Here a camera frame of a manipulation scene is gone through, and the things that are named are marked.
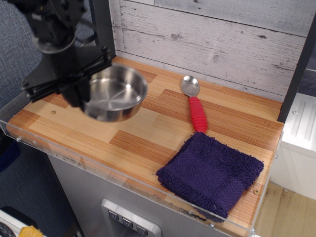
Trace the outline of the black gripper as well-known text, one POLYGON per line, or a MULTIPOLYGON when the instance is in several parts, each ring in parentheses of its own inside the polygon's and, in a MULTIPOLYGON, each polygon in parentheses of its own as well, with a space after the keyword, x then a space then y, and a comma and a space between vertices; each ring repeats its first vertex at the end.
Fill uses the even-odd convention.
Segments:
POLYGON ((39 65, 20 82, 21 90, 35 102, 51 94, 62 94, 72 107, 90 100, 90 79, 111 66, 105 46, 72 46, 56 54, 43 54, 39 65))

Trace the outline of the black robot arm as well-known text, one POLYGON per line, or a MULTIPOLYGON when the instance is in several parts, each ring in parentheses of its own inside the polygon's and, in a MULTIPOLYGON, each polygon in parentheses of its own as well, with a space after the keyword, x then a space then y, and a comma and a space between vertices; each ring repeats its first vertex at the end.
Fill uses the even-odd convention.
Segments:
POLYGON ((32 30, 32 43, 41 52, 39 65, 20 88, 35 102, 62 94, 72 107, 91 99, 92 76, 112 64, 106 46, 90 45, 97 38, 94 24, 82 18, 82 0, 11 0, 32 30))

